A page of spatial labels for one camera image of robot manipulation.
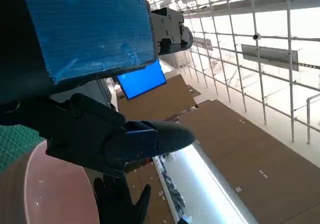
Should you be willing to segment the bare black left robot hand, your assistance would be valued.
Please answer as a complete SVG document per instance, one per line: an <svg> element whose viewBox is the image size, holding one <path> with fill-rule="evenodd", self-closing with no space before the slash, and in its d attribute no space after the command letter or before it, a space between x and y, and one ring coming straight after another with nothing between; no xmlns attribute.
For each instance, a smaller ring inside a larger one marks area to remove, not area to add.
<svg viewBox="0 0 320 224"><path fill-rule="evenodd" d="M176 123L126 118L80 93L50 95L144 69L189 49L180 12L147 0L0 0L0 122L47 140L49 156L113 177L127 163L171 153L195 136Z"/></svg>

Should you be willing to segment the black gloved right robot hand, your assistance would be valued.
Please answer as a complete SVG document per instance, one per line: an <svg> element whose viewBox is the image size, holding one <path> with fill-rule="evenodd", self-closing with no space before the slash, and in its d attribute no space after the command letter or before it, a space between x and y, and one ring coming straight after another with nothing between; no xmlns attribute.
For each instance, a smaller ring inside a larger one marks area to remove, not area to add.
<svg viewBox="0 0 320 224"><path fill-rule="evenodd" d="M152 189L149 184L133 203L125 176L114 178L104 174L93 183L100 223L144 223Z"/></svg>

